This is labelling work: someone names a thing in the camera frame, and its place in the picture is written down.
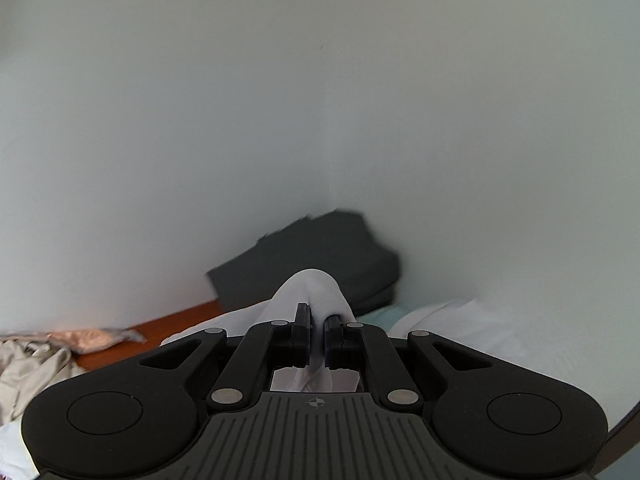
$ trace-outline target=compass logo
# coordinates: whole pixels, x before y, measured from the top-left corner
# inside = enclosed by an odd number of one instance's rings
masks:
[[[321,399],[320,397],[314,397],[313,399],[311,399],[309,402],[306,402],[305,404],[308,404],[313,409],[317,410],[318,408],[322,408],[325,404],[327,404],[327,402],[324,399]]]

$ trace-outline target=wooden shelf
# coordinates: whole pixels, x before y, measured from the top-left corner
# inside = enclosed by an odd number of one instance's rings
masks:
[[[217,301],[209,301],[209,303],[203,303],[160,319],[133,326],[133,329],[146,337],[146,343],[126,341],[101,352],[76,356],[76,362],[87,371],[97,370],[103,366],[122,361],[127,357],[156,348],[163,339],[177,332],[182,332],[182,330],[190,326],[202,323],[207,319],[217,317],[222,313],[223,311]]]

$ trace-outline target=white towel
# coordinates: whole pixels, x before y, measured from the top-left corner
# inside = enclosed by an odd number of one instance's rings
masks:
[[[343,323],[355,321],[349,304],[335,280],[326,272],[307,269],[291,276],[273,298],[254,306],[227,312],[204,321],[165,339],[166,344],[206,328],[223,328],[231,336],[244,335],[249,327],[265,321],[283,319],[293,321],[299,303],[311,307],[314,333],[311,360],[304,369],[284,368],[274,374],[271,389],[280,392],[353,392],[358,385],[359,373],[352,370],[331,370],[324,366],[323,323],[337,314]]]

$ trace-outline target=beige fabric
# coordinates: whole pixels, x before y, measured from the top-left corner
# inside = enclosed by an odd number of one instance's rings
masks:
[[[0,425],[20,417],[45,388],[83,372],[68,348],[4,341],[0,344]]]

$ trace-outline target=ribbed black surface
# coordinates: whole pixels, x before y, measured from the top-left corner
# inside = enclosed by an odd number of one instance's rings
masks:
[[[383,410],[370,394],[267,392],[251,409],[214,416],[188,452],[141,480],[493,478],[457,462],[418,416]]]

